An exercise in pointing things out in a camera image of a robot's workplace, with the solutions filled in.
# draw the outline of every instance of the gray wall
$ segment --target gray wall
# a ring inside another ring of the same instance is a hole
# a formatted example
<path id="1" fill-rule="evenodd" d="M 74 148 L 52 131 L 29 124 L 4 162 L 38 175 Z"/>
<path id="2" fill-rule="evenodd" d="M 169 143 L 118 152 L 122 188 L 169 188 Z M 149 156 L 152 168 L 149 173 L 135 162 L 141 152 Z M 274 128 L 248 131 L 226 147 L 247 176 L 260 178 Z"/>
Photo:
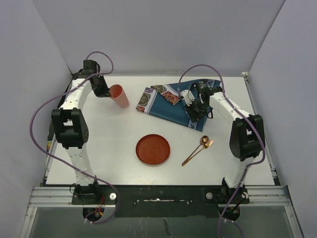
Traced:
<path id="1" fill-rule="evenodd" d="M 66 87 L 70 73 L 31 0 L 2 1 L 0 31 L 0 237 L 16 238 L 46 165 L 30 139 L 29 121 L 43 100 Z M 52 107 L 36 120 L 44 148 Z"/>
<path id="2" fill-rule="evenodd" d="M 250 71 L 277 171 L 306 238 L 317 224 L 317 1 L 287 0 Z"/>
<path id="3" fill-rule="evenodd" d="M 33 2 L 72 71 L 100 50 L 116 74 L 172 74 L 209 63 L 230 75 L 250 69 L 284 0 Z"/>

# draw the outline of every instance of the blue napkin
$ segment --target blue napkin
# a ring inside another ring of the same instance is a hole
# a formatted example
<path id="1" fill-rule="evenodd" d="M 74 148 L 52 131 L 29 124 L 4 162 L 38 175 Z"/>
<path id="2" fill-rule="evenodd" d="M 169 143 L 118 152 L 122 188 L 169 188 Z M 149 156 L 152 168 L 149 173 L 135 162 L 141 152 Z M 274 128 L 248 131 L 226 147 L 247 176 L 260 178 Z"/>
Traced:
<path id="1" fill-rule="evenodd" d="M 189 90 L 191 85 L 196 81 L 182 82 L 180 84 L 180 91 Z M 209 79 L 207 85 L 208 87 L 217 87 L 220 86 L 220 81 Z M 136 110 L 198 131 L 203 131 L 207 116 L 198 122 L 192 123 L 187 116 L 184 105 L 179 102 L 177 86 L 178 83 L 172 83 L 153 85 L 150 88 L 145 88 Z"/>

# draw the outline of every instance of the spoon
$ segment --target spoon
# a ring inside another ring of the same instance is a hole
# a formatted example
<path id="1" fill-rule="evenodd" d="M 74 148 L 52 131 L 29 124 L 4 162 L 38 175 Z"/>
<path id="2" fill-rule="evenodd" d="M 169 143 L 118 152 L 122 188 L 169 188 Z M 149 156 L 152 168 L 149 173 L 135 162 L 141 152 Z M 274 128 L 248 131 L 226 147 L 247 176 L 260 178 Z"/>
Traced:
<path id="1" fill-rule="evenodd" d="M 193 159 L 199 152 L 201 152 L 203 149 L 207 149 L 208 147 L 210 147 L 213 144 L 213 140 L 208 141 L 205 145 L 203 145 L 203 148 L 198 151 L 195 155 L 193 155 L 192 157 L 188 158 L 186 161 L 184 161 L 182 163 L 182 166 L 185 166 L 191 159 Z"/>
<path id="2" fill-rule="evenodd" d="M 200 141 L 199 141 L 199 146 L 197 146 L 197 148 L 190 154 L 190 156 L 187 157 L 187 159 L 182 163 L 182 166 L 184 166 L 185 164 L 187 164 L 189 162 L 189 158 L 195 153 L 196 150 L 198 150 L 198 148 L 201 146 L 201 145 L 205 145 L 207 142 L 209 141 L 209 137 L 204 135 L 200 138 Z"/>

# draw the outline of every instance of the pink cup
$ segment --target pink cup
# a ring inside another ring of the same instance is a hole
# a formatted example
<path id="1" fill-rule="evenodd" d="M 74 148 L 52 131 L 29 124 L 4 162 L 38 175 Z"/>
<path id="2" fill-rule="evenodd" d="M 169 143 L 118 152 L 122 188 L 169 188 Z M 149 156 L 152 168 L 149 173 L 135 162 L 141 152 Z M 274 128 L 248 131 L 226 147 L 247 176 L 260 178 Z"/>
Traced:
<path id="1" fill-rule="evenodd" d="M 111 99 L 114 100 L 121 108 L 129 106 L 129 100 L 121 85 L 114 84 L 110 87 Z"/>

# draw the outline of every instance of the brown plate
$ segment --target brown plate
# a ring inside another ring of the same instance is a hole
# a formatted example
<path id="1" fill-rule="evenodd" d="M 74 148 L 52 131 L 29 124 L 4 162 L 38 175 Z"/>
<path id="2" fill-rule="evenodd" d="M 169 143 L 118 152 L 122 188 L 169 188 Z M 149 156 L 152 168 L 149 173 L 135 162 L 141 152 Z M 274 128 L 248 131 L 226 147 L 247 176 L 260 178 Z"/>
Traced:
<path id="1" fill-rule="evenodd" d="M 151 134 L 139 140 L 136 153 L 143 163 L 159 165 L 168 159 L 170 148 L 168 141 L 164 137 Z"/>

